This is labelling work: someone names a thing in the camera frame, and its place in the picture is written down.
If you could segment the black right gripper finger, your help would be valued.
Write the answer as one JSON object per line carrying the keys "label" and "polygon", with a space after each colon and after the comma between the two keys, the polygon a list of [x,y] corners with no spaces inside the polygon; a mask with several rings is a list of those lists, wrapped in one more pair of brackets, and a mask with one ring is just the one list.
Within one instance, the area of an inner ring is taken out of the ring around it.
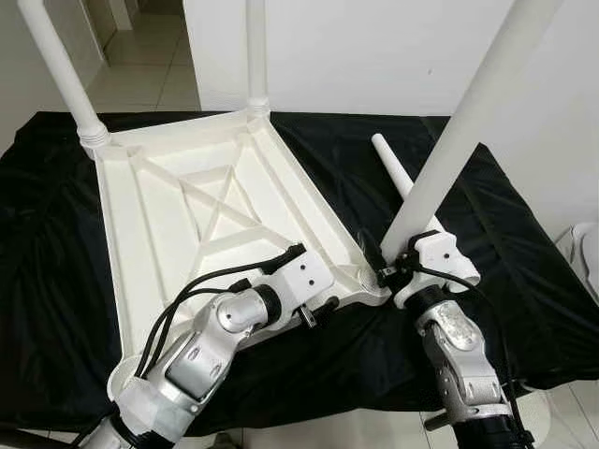
{"label": "black right gripper finger", "polygon": [[373,238],[371,232],[360,231],[360,248],[362,248],[365,261],[371,266],[371,273],[375,278],[380,277],[386,268],[386,258],[382,256],[380,245]]}

